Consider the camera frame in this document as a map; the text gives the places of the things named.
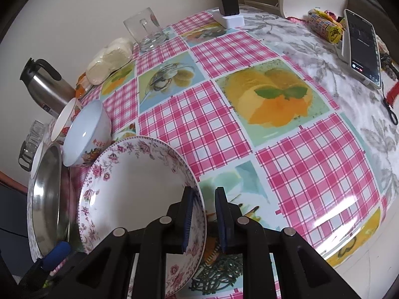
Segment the floral pink rimmed plate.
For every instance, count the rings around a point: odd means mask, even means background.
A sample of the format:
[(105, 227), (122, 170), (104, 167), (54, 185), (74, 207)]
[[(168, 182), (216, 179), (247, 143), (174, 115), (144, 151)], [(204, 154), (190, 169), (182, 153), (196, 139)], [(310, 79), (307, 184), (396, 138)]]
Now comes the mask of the floral pink rimmed plate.
[(205, 205), (194, 173), (168, 144), (133, 136), (109, 146), (85, 177), (79, 199), (79, 233), (86, 253), (116, 228), (145, 228), (170, 205), (194, 190), (189, 242), (183, 254), (167, 254), (165, 294), (173, 296), (191, 280), (205, 249)]

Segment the stainless steel round tray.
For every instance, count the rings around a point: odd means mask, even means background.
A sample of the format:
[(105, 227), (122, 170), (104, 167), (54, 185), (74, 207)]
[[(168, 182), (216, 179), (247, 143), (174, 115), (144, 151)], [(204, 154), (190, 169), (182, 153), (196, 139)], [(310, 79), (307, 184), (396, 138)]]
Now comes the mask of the stainless steel round tray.
[(68, 242), (74, 220), (74, 192), (62, 149), (53, 143), (42, 152), (28, 191), (28, 241), (33, 260), (61, 241)]

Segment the light blue bowl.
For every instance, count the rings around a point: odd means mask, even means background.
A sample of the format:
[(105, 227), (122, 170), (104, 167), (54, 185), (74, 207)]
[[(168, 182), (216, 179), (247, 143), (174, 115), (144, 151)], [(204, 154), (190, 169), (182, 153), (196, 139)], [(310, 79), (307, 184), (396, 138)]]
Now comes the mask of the light blue bowl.
[(66, 167), (91, 165), (111, 143), (111, 119), (101, 100), (83, 107), (72, 123), (62, 148)]

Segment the strawberry pattern bowl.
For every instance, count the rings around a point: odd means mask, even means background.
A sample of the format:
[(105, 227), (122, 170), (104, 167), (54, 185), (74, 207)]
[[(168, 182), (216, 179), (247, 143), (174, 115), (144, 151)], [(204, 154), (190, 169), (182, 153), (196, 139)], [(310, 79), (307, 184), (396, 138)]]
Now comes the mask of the strawberry pattern bowl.
[(73, 98), (67, 103), (54, 124), (51, 132), (52, 143), (64, 144), (66, 135), (82, 108), (83, 106), (77, 98)]

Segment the pink checkered fruit tablecloth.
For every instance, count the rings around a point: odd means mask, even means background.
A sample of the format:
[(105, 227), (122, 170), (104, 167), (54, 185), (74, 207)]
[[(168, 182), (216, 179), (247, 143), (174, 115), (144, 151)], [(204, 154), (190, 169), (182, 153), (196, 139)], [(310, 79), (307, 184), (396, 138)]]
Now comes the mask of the pink checkered fruit tablecloth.
[(260, 38), (224, 30), (207, 11), (167, 28), (170, 40), (94, 88), (116, 142), (157, 138), (185, 159), (207, 219), (222, 186), (263, 226), (293, 227), (363, 294), (356, 263), (383, 223), (380, 183), (365, 140), (333, 97)]

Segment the orange snack packet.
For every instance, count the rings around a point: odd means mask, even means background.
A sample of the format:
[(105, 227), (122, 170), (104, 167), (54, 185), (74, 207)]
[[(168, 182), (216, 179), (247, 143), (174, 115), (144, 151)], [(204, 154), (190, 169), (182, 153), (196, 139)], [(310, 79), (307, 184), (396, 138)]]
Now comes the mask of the orange snack packet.
[(88, 89), (89, 81), (87, 79), (86, 73), (83, 73), (79, 76), (79, 79), (76, 83), (75, 97), (77, 99), (81, 99), (83, 96), (86, 95)]

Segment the bag of white buns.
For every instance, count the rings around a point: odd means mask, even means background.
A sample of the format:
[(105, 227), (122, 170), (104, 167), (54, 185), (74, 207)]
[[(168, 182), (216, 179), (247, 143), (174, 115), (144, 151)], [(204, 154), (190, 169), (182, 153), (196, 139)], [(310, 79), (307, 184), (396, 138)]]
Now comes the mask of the bag of white buns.
[(86, 68), (87, 80), (95, 86), (102, 84), (114, 71), (132, 60), (133, 47), (129, 39), (118, 38), (102, 48)]

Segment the grey floral under cloth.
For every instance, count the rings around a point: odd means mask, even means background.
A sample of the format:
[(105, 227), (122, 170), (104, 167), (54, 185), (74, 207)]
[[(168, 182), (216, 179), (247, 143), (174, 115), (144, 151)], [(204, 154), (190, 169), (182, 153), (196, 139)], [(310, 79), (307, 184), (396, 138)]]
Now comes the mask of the grey floral under cloth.
[(398, 126), (390, 120), (382, 94), (364, 86), (337, 56), (332, 44), (304, 23), (241, 5), (245, 30), (288, 56), (339, 105), (365, 140), (380, 183), (384, 209), (398, 198)]

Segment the stainless steel thermos jug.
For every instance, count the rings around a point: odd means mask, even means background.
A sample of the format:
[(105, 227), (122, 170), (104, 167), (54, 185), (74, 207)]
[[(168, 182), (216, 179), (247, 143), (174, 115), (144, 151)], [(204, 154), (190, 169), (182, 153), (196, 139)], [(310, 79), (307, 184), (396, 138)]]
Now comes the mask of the stainless steel thermos jug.
[(20, 80), (33, 101), (51, 116), (58, 118), (63, 108), (75, 97), (75, 89), (46, 60), (30, 58)]

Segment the clear glass mug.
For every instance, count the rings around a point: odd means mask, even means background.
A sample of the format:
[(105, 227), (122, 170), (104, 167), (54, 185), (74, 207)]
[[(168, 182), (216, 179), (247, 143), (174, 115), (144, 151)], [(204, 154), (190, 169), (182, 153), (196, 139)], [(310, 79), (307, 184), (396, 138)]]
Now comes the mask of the clear glass mug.
[(142, 53), (152, 51), (166, 41), (166, 35), (150, 7), (126, 19), (123, 24)]

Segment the white power strip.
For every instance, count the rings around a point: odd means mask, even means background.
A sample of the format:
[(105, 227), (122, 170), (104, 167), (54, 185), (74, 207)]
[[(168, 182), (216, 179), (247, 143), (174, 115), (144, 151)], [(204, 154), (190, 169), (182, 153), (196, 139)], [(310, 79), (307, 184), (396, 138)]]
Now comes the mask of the white power strip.
[(240, 28), (245, 26), (243, 15), (222, 15), (219, 9), (213, 9), (211, 12), (212, 17), (216, 22), (226, 29)]

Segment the black power adapter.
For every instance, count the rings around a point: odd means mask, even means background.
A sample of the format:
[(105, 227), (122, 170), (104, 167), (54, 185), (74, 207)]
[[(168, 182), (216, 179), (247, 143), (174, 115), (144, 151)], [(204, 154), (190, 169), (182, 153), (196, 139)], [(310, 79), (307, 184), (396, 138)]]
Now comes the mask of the black power adapter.
[(239, 14), (238, 0), (217, 0), (221, 15), (230, 16)]

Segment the colourful candy roll pack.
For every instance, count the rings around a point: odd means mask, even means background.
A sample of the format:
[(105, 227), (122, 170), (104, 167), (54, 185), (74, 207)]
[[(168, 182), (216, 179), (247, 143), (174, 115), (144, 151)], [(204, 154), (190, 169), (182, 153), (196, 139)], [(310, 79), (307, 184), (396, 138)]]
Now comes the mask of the colourful candy roll pack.
[(311, 9), (306, 22), (312, 31), (332, 44), (338, 44), (344, 34), (344, 26), (330, 13), (320, 11), (320, 9)]

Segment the smartphone with dark screen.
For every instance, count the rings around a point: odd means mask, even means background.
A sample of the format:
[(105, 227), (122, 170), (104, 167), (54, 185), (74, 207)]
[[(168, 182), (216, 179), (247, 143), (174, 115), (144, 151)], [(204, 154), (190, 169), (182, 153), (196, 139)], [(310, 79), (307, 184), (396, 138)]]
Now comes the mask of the smartphone with dark screen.
[(375, 89), (382, 88), (381, 61), (372, 23), (349, 9), (344, 9), (346, 30), (342, 41), (342, 57), (353, 74)]

